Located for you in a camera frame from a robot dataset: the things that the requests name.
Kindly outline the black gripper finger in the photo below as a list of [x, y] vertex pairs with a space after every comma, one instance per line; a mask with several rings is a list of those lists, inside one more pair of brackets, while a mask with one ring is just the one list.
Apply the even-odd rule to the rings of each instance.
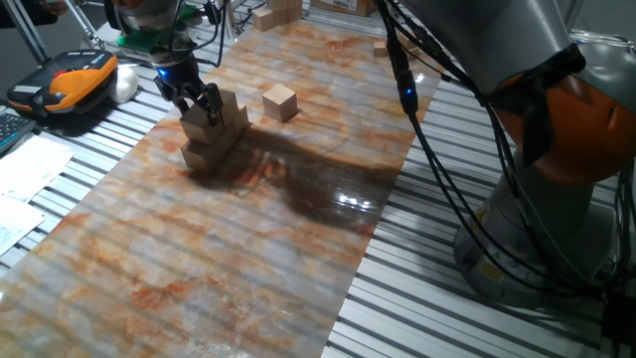
[[219, 123], [223, 100], [216, 84], [201, 85], [201, 91], [195, 103], [204, 112], [210, 125], [216, 126]]
[[179, 109], [181, 114], [185, 114], [191, 108], [186, 101], [190, 95], [186, 86], [158, 85], [157, 88], [166, 100], [171, 101]]

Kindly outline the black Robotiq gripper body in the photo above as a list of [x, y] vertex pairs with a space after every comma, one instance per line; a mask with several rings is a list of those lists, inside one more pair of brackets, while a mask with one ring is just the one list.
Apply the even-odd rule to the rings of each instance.
[[154, 83], [166, 100], [189, 98], [197, 100], [202, 94], [203, 82], [199, 64], [194, 56], [170, 67], [157, 69]]

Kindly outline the person's hand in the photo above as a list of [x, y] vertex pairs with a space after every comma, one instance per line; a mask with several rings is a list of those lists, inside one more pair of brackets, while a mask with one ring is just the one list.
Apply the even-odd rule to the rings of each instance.
[[41, 4], [46, 12], [57, 17], [64, 15], [68, 11], [68, 5], [65, 0], [42, 0]]

